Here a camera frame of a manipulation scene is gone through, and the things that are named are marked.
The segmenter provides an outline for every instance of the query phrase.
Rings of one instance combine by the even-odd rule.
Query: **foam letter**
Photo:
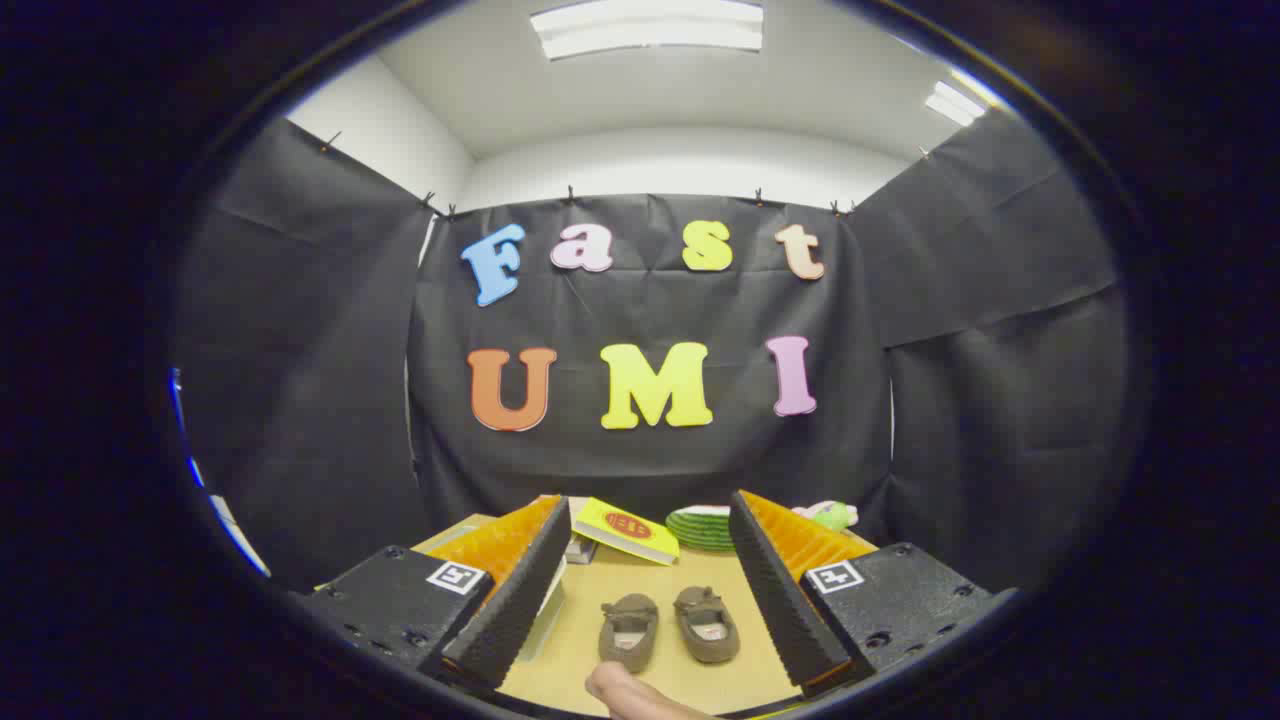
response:
[[[613,258],[609,256],[613,233],[604,225],[570,225],[561,232],[561,240],[563,242],[552,247],[552,264],[557,268],[582,268],[589,273],[600,273],[613,265]]]
[[[809,252],[810,247],[818,247],[815,236],[805,234],[800,225],[787,225],[778,231],[773,240],[782,243],[787,252],[787,265],[791,266],[791,272],[797,278],[815,281],[822,277],[826,268],[822,263],[814,263],[813,255]]]
[[[609,345],[600,350],[600,357],[609,364],[609,411],[600,424],[611,430],[630,430],[640,419],[631,411],[635,397],[640,413],[657,425],[662,409],[671,398],[667,424],[673,428],[707,425],[712,411],[703,395],[703,359],[707,346],[700,342],[677,342],[671,346],[662,370],[655,375],[649,361],[634,345]]]
[[[475,350],[467,355],[471,365],[471,413],[492,430],[524,432],[547,416],[548,374],[556,361],[549,347],[530,347],[520,352],[525,364],[525,406],[507,410],[502,404],[502,366],[511,355],[502,350]]]
[[[685,225],[685,247],[681,256],[690,270],[723,270],[733,261],[724,223],[694,220]]]
[[[809,379],[804,372],[804,348],[809,347],[809,341],[797,336],[783,336],[765,342],[764,346],[778,364],[778,401],[773,405],[773,411],[781,416],[813,413],[818,407],[818,401],[809,395]]]
[[[511,272],[520,269],[520,251],[507,243],[521,240],[525,240],[525,228],[509,224],[462,251],[462,259],[471,263],[471,272],[480,284],[476,305],[484,307],[516,290],[518,282],[503,268]]]

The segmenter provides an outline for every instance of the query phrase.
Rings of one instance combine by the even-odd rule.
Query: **shoe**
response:
[[[600,660],[617,660],[631,673],[644,670],[658,633],[658,606],[648,596],[631,593],[612,605],[605,602],[600,610]]]
[[[737,625],[712,588],[681,591],[676,597],[676,623],[689,652],[700,662],[724,662],[737,655]]]

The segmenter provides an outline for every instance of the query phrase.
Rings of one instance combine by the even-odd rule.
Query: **yellow letter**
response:
[[[609,430],[630,430],[640,419],[631,411],[631,398],[649,427],[662,419],[662,409],[671,398],[667,424],[673,428],[707,425],[712,411],[703,395],[703,359],[707,346],[700,342],[677,342],[671,346],[662,370],[655,375],[649,361],[634,345],[609,345],[600,350],[609,364],[609,411],[600,424]]]
[[[723,270],[733,261],[724,223],[694,220],[685,225],[685,251],[681,256],[690,270]]]

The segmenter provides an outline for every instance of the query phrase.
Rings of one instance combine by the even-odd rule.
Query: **black cloth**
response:
[[[691,220],[719,220],[731,233],[731,265],[691,272],[681,251]],[[518,287],[476,304],[476,279],[461,252],[508,223],[518,245]],[[613,266],[591,273],[552,265],[568,225],[613,233]],[[801,224],[819,238],[818,281],[787,266],[773,236]],[[433,527],[474,511],[504,512],[538,493],[596,496],[662,520],[685,505],[726,503],[746,488],[782,503],[860,502],[888,466],[888,373],[872,327],[858,243],[845,219],[795,205],[622,195],[526,202],[438,222],[417,278],[408,369],[413,438]],[[803,336],[809,389],[818,407],[780,418],[777,372],[767,340]],[[600,425],[609,368],[600,350],[634,343],[657,372],[677,342],[708,347],[703,378],[709,425],[672,428],[644,420],[630,430]],[[511,354],[507,407],[525,401],[517,356],[550,347],[547,416],[527,432],[495,432],[472,415],[467,354]]]
[[[1030,585],[1121,489],[1130,377],[1110,243],[1053,151],[1001,111],[852,213],[895,410],[859,530]]]
[[[403,357],[428,210],[287,120],[239,158],[178,282],[174,364],[206,483],[308,588],[428,528]]]

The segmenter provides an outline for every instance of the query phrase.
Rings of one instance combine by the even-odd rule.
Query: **finger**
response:
[[[620,720],[708,720],[710,715],[680,705],[635,679],[620,662],[602,662],[586,679],[586,692]]]

